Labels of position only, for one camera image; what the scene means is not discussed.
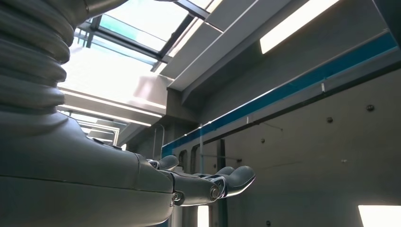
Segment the wall bolt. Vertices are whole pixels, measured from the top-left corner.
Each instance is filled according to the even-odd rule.
[[[372,112],[373,110],[375,110],[375,106],[373,106],[373,105],[367,105],[366,110],[367,110],[368,112]]]

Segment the ceiling light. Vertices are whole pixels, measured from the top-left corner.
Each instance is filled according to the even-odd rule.
[[[76,111],[81,111],[81,112],[85,112],[88,114],[94,114],[94,115],[98,115],[98,116],[102,116],[102,117],[106,117],[106,118],[111,118],[111,119],[115,119],[115,120],[120,120],[123,122],[131,122],[131,123],[135,123],[135,124],[141,124],[141,125],[145,125],[150,127],[151,124],[148,123],[144,123],[144,122],[138,122],[138,121],[134,121],[128,118],[123,118],[123,117],[118,117],[118,116],[114,116],[114,115],[110,115],[110,114],[106,114],[106,113],[101,113],[101,112],[97,112],[97,111],[93,111],[93,110],[87,110],[87,109],[83,109],[83,108],[79,108],[79,107],[75,107],[75,106],[70,106],[70,105],[60,105],[61,107],[70,109],[70,110],[76,110]]]
[[[95,138],[97,140],[103,141],[103,142],[112,142],[112,140],[107,140],[107,139],[102,139],[102,138],[96,138],[96,137],[89,137],[91,139]]]
[[[85,95],[81,95],[81,94],[77,94],[77,93],[73,93],[73,92],[69,92],[69,91],[64,91],[64,90],[61,90],[61,92],[63,92],[66,95],[75,96],[75,97],[87,99],[87,100],[90,100],[90,101],[94,101],[94,102],[98,102],[98,103],[102,103],[102,104],[111,105],[111,106],[115,106],[115,107],[118,107],[118,108],[126,109],[126,110],[131,110],[131,111],[135,111],[135,112],[138,112],[138,113],[152,115],[152,116],[159,117],[159,118],[162,117],[159,114],[151,113],[151,112],[148,112],[148,111],[143,111],[143,110],[132,108],[132,107],[128,107],[128,106],[125,106],[125,105],[120,105],[120,104],[117,104],[117,103],[112,103],[112,102],[105,101],[105,100],[98,99],[98,98],[93,98],[93,97],[89,97],[89,96],[85,96]]]
[[[81,129],[82,129],[82,131],[83,131],[84,133],[86,133],[86,134],[89,134],[89,133],[90,133],[90,129],[88,129],[88,128],[82,128],[82,127],[81,127]]]
[[[364,227],[400,227],[401,206],[358,206]]]
[[[138,102],[138,103],[142,103],[142,104],[146,104],[146,105],[151,105],[151,106],[154,106],[154,107],[158,107],[158,108],[160,108],[160,109],[165,109],[165,108],[166,108],[165,105],[157,104],[157,103],[148,101],[148,100],[143,99],[143,98],[132,97],[131,100],[132,100],[132,101],[135,101],[135,102]]]
[[[209,206],[198,206],[198,227],[209,227]]]
[[[277,46],[338,1],[339,0],[309,0],[262,37],[260,40],[262,53],[266,53]]]

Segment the metal screw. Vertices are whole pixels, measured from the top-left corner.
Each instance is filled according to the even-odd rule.
[[[373,110],[375,110],[375,106],[373,106],[373,105],[367,105],[366,110],[367,110],[368,112],[372,112]]]
[[[212,200],[217,199],[218,195],[220,194],[218,187],[216,186],[212,186],[212,188],[210,189],[210,197]]]
[[[177,192],[173,193],[173,200],[174,201],[179,201],[181,199],[181,195]]]

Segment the gray wall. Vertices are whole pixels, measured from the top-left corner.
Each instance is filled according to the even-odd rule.
[[[358,205],[401,205],[400,83],[401,70],[266,122],[283,131],[225,138],[226,155],[256,171],[228,200],[229,226],[363,227]]]
[[[183,122],[181,120],[171,120],[168,124],[163,123],[165,127],[165,138],[164,144],[167,144],[181,136],[194,130],[197,126],[195,123]],[[155,144],[155,159],[160,159],[160,151],[163,140],[163,129],[159,125],[153,125],[151,128],[147,129],[145,135],[131,140],[130,151],[141,154],[146,158],[152,158],[153,154],[153,144]]]
[[[371,0],[342,0],[266,54],[265,60],[206,99],[201,122],[213,120],[382,32]]]

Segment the metal frame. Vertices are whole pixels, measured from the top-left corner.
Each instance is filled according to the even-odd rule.
[[[96,44],[93,42],[94,36],[99,36],[107,41],[116,43],[122,47],[128,48],[130,50],[137,51],[141,54],[149,56],[157,60],[157,62],[152,63],[149,61],[144,61],[141,59],[137,59],[139,61],[145,62],[153,66],[151,71],[156,71],[160,63],[169,63],[171,61],[171,57],[168,56],[168,53],[174,47],[174,44],[179,41],[181,35],[187,30],[188,26],[191,22],[196,18],[200,18],[201,20],[205,20],[209,16],[209,12],[195,5],[194,3],[188,0],[180,0],[176,1],[175,4],[182,7],[183,9],[188,11],[188,15],[184,18],[182,23],[176,29],[176,31],[171,35],[171,37],[167,40],[164,47],[160,50],[154,50],[148,46],[140,44],[134,40],[131,40],[123,35],[120,35],[116,32],[110,31],[106,28],[100,26],[100,22],[102,20],[102,16],[98,16],[92,19],[92,21],[86,21],[85,23],[78,26],[79,29],[88,32],[88,36],[83,36],[81,34],[76,33],[76,37],[84,40],[83,46],[90,48],[92,44]]]
[[[390,33],[396,41],[399,48],[401,48],[401,1],[399,0],[373,0],[379,14],[386,22]]]
[[[90,128],[112,131],[114,133],[113,145],[117,146],[118,136],[120,134],[120,129],[119,128],[110,127],[110,126],[101,125],[101,124],[96,124],[96,123],[91,123],[91,122],[80,121],[80,120],[77,120],[77,122],[78,122],[78,124],[80,126],[87,126],[87,127],[90,127]]]

